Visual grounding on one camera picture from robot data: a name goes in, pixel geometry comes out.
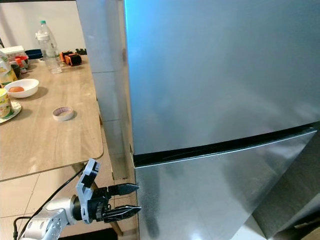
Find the tape roll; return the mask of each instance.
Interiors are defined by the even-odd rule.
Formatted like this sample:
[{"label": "tape roll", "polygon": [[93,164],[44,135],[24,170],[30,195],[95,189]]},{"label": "tape roll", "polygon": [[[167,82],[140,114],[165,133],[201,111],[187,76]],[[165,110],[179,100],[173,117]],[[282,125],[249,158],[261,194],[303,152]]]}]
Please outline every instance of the tape roll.
[{"label": "tape roll", "polygon": [[56,121],[67,121],[74,116],[74,110],[69,106],[61,106],[52,111],[52,116]]}]

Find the stainless steel refrigerator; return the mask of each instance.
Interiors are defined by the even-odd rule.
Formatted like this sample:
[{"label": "stainless steel refrigerator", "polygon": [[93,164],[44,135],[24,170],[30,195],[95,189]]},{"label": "stainless steel refrigerator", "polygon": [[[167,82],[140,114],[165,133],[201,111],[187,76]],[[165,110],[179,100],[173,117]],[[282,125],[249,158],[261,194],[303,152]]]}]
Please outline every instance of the stainless steel refrigerator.
[{"label": "stainless steel refrigerator", "polygon": [[141,240],[231,239],[308,144],[318,3],[124,0]]}]

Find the plate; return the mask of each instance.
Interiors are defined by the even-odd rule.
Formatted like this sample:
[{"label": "plate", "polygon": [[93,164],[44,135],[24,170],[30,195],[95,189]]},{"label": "plate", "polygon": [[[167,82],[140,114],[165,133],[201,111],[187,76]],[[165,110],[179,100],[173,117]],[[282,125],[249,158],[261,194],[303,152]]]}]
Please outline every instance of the plate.
[{"label": "plate", "polygon": [[11,101],[11,106],[12,106],[13,113],[6,118],[0,118],[0,124],[14,118],[18,113],[20,113],[22,108],[20,103],[18,103],[17,101]]}]

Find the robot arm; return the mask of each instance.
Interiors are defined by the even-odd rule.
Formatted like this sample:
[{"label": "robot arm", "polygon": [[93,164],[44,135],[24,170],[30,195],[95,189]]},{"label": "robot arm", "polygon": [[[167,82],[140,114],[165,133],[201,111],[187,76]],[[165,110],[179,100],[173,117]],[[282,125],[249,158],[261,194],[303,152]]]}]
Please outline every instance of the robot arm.
[{"label": "robot arm", "polygon": [[125,183],[92,190],[99,167],[98,162],[90,159],[76,185],[78,196],[55,198],[48,202],[29,221],[21,240],[57,240],[67,225],[74,225],[77,221],[82,220],[85,224],[93,220],[110,223],[135,215],[141,209],[139,206],[111,209],[109,199],[115,195],[130,194],[139,187]]}]

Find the black trim strip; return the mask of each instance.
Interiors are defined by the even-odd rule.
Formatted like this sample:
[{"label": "black trim strip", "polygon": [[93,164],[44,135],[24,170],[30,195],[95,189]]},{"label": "black trim strip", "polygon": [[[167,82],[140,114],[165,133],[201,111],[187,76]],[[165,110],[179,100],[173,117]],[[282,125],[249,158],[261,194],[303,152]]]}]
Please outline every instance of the black trim strip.
[{"label": "black trim strip", "polygon": [[239,150],[244,148],[250,148],[253,146],[267,144],[282,139],[287,139],[308,133],[315,130],[311,124],[303,125],[299,127],[293,127],[286,130],[275,131],[271,133],[261,134],[257,136],[250,136],[246,138],[224,141],[204,146],[195,146],[183,149],[152,152],[145,154],[133,155],[134,166],[142,167],[147,165],[171,162],[181,159],[193,158],[208,154],[218,154],[223,152],[229,152],[232,150]]}]

